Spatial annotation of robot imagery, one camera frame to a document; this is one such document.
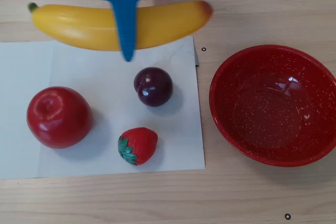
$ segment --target banana tip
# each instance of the banana tip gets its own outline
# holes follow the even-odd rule
[[[28,9],[29,9],[29,11],[32,13],[35,9],[37,9],[38,8],[38,6],[37,6],[37,4],[35,4],[35,3],[33,3],[33,2],[31,2],[31,3],[29,3],[28,4]]]
[[[201,1],[201,6],[205,14],[208,17],[211,17],[212,13],[214,12],[214,10],[212,9],[212,6],[208,2],[205,2],[205,1]]]

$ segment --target banana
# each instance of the banana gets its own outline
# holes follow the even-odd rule
[[[111,9],[29,4],[34,25],[64,44],[99,51],[119,51]],[[138,8],[137,49],[183,38],[204,26],[213,10],[205,1]]]

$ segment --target bowl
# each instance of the bowl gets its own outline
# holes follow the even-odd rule
[[[336,82],[318,60],[293,48],[262,45],[228,58],[210,88],[213,119],[239,151],[294,167],[336,146]]]

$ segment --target plastic fruit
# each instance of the plastic fruit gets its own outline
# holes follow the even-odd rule
[[[31,100],[27,123],[33,135],[50,148],[67,148],[80,142],[92,127],[92,112],[75,90],[51,87]]]
[[[29,4],[34,25],[55,40],[85,49],[120,51],[111,9]],[[137,49],[167,44],[204,26],[213,10],[204,1],[138,8]]]
[[[134,88],[140,101],[148,106],[165,104],[173,93],[173,81],[161,68],[145,68],[134,78]]]
[[[154,154],[158,135],[147,128],[124,132],[118,140],[120,156],[130,164],[142,165]]]

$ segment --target banana stem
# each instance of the banana stem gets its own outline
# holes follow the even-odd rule
[[[37,4],[35,4],[35,3],[29,3],[28,4],[28,9],[29,9],[29,11],[32,13],[35,9],[37,9],[38,8],[38,5]]]

